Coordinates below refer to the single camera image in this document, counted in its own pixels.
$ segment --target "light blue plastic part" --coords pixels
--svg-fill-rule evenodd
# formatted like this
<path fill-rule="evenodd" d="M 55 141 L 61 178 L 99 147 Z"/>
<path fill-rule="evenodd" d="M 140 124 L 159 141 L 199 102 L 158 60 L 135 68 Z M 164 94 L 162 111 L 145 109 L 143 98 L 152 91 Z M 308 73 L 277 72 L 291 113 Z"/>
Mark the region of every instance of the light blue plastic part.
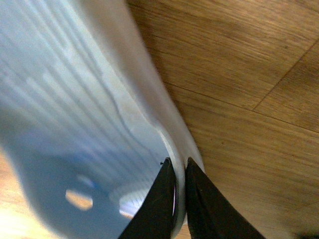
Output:
<path fill-rule="evenodd" d="M 118 238 L 166 157 L 176 235 L 187 158 L 203 168 L 123 1 L 0 1 L 0 143 L 42 221 L 75 239 Z"/>

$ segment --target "curved plastic edge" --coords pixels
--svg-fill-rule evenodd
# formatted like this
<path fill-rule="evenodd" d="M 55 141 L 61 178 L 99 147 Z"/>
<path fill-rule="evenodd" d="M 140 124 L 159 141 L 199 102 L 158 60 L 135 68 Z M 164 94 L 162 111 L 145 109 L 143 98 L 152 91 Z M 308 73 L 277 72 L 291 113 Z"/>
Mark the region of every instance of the curved plastic edge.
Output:
<path fill-rule="evenodd" d="M 169 97 L 123 0 L 71 0 L 142 115 L 160 134 L 176 174 L 177 221 L 173 237 L 185 219 L 185 168 L 192 157 L 204 170 L 197 146 Z"/>

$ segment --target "floor plank seam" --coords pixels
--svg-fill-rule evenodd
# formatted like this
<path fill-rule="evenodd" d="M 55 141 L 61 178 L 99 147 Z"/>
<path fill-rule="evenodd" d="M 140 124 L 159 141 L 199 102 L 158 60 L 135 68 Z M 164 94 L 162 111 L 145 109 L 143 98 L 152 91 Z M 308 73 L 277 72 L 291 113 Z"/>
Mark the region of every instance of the floor plank seam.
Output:
<path fill-rule="evenodd" d="M 312 132 L 312 133 L 315 133 L 315 134 L 319 134 L 319 131 L 314 131 L 314 130 L 312 130 L 312 129 L 305 128 L 305 127 L 302 127 L 302 126 L 300 126 L 300 125 L 296 125 L 296 124 L 293 124 L 293 123 L 291 123 L 291 122 L 284 121 L 284 120 L 282 120 L 282 119 L 277 119 L 277 118 L 275 118 L 275 117 L 268 116 L 268 115 L 264 115 L 263 113 L 260 113 L 260 112 L 257 112 L 257 111 L 253 111 L 253 110 L 250 110 L 250 109 L 246 109 L 246 108 L 243 108 L 243 107 L 241 107 L 241 106 L 234 105 L 234 104 L 229 103 L 229 102 L 226 102 L 226 101 L 221 101 L 221 100 L 216 99 L 216 98 L 214 98 L 214 97 L 207 96 L 207 95 L 204 95 L 204 94 L 201 94 L 201 93 L 198 93 L 198 92 L 195 92 L 195 91 L 192 91 L 192 90 L 183 88 L 183 87 L 181 87 L 181 86 L 176 86 L 176 85 L 174 85 L 174 84 L 172 84 L 172 83 L 167 83 L 167 82 L 165 82 L 165 84 L 168 84 L 168 85 L 171 85 L 171 86 L 174 86 L 174 87 L 177 87 L 177 88 L 180 88 L 180 89 L 183 89 L 183 90 L 192 92 L 192 93 L 194 93 L 194 94 L 199 94 L 199 95 L 201 95 L 201 96 L 208 97 L 208 98 L 211 98 L 211 99 L 213 99 L 213 100 L 216 100 L 216 101 L 219 101 L 219 102 L 222 102 L 222 103 L 225 103 L 225 104 L 229 104 L 229 105 L 231 105 L 231 106 L 234 106 L 234 107 L 237 107 L 237 108 L 240 108 L 240 109 L 249 111 L 249 112 L 253 112 L 253 113 L 258 114 L 258 115 L 260 115 L 260 116 L 264 116 L 264 117 L 267 117 L 267 118 L 270 118 L 270 119 L 273 119 L 273 120 L 278 120 L 278 121 L 280 121 L 280 122 L 283 122 L 283 123 L 286 123 L 286 124 L 289 124 L 289 125 L 293 125 L 293 126 L 295 126 L 295 127 L 301 128 L 301 129 L 303 129 L 303 130 L 307 130 L 308 132 Z"/>
<path fill-rule="evenodd" d="M 313 47 L 319 42 L 319 38 L 306 50 L 303 55 L 295 62 L 295 64 L 283 75 L 283 77 L 273 86 L 273 88 L 260 100 L 260 102 L 252 109 L 253 112 L 256 112 L 256 108 L 264 101 L 264 99 L 279 85 L 279 83 L 294 69 L 294 67 L 304 58 L 304 56 L 310 52 Z"/>

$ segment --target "wooden floor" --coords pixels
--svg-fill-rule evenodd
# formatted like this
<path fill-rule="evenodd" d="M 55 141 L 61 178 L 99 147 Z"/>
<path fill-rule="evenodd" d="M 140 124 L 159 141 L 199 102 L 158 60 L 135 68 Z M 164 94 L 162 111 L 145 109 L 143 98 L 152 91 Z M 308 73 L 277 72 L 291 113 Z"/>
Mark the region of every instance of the wooden floor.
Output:
<path fill-rule="evenodd" d="M 268 239 L 319 232 L 319 1 L 129 3 L 209 178 Z M 0 238 L 56 238 L 4 158 Z"/>

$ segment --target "round hole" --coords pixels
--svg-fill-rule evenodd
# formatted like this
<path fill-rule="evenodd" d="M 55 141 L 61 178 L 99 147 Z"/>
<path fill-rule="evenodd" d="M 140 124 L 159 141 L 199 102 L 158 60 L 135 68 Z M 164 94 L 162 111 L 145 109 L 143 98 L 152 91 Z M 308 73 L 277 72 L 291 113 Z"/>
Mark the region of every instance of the round hole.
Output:
<path fill-rule="evenodd" d="M 142 206 L 148 190 L 137 190 L 120 198 L 120 214 L 132 219 Z"/>
<path fill-rule="evenodd" d="M 87 211 L 93 207 L 93 200 L 90 196 L 84 195 L 75 190 L 66 190 L 65 198 L 70 204 L 82 211 Z"/>

